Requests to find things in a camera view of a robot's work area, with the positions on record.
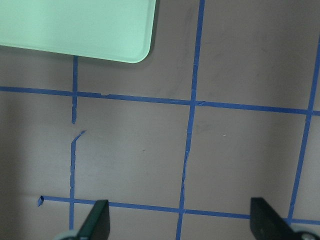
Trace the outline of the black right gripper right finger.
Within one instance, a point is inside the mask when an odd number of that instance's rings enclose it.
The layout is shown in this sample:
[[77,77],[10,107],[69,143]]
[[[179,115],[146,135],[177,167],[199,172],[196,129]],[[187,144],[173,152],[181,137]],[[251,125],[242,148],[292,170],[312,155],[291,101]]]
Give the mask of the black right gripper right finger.
[[250,200],[250,230],[256,240],[301,240],[262,197]]

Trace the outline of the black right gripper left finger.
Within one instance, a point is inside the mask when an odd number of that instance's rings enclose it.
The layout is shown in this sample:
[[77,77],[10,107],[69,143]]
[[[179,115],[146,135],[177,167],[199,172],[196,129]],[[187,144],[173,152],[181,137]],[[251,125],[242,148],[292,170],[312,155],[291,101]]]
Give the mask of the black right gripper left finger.
[[108,200],[97,200],[78,231],[79,240],[107,240],[110,235]]

